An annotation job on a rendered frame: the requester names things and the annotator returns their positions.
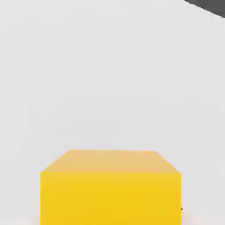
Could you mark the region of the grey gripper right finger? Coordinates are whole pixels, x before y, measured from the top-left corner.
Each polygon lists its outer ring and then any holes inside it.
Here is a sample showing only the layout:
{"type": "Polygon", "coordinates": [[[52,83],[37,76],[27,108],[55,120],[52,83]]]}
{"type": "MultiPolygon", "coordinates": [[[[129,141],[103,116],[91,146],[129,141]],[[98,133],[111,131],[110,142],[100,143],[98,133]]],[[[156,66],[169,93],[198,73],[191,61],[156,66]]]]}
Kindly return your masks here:
{"type": "Polygon", "coordinates": [[[195,211],[189,208],[181,209],[181,225],[196,225],[195,211]]]}

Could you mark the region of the small yellow cube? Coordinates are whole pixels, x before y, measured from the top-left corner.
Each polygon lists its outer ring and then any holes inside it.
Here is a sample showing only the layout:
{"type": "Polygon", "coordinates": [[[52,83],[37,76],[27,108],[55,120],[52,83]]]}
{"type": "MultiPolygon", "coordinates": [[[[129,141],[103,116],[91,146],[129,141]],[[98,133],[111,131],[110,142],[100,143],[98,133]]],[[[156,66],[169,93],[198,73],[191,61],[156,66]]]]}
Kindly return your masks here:
{"type": "Polygon", "coordinates": [[[40,225],[181,225],[181,173],[155,151],[70,150],[41,172],[40,225]]]}

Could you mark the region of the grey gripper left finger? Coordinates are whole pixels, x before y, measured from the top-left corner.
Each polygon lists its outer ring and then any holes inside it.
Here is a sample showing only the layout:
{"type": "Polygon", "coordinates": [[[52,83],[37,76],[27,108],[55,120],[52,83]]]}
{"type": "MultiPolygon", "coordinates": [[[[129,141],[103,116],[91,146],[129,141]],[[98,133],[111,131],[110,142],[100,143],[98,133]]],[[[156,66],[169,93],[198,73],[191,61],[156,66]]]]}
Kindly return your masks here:
{"type": "Polygon", "coordinates": [[[39,217],[26,217],[24,219],[24,225],[40,225],[39,217]]]}

